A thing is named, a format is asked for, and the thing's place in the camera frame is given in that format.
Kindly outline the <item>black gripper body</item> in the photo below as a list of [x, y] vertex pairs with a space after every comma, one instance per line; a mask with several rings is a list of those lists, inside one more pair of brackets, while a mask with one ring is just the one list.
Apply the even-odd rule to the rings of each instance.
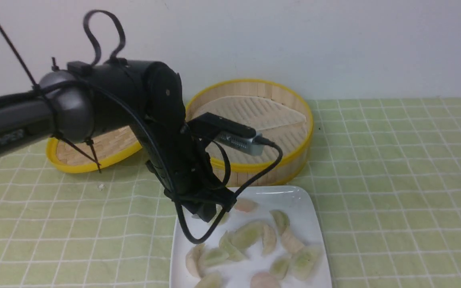
[[232, 192], [216, 177], [206, 142], [194, 136], [184, 116], [136, 116], [129, 125], [149, 155], [148, 169], [164, 194], [181, 208], [209, 222], [216, 206], [231, 204]]

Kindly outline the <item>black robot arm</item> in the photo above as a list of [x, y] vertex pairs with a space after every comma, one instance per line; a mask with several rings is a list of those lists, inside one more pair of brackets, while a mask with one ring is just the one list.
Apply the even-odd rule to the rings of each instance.
[[0, 97], [0, 156], [51, 136], [77, 144], [128, 126], [176, 204], [208, 222], [216, 205], [235, 203], [185, 120], [180, 75], [163, 62], [108, 62], [86, 75], [58, 70], [40, 80], [40, 91], [17, 101]]

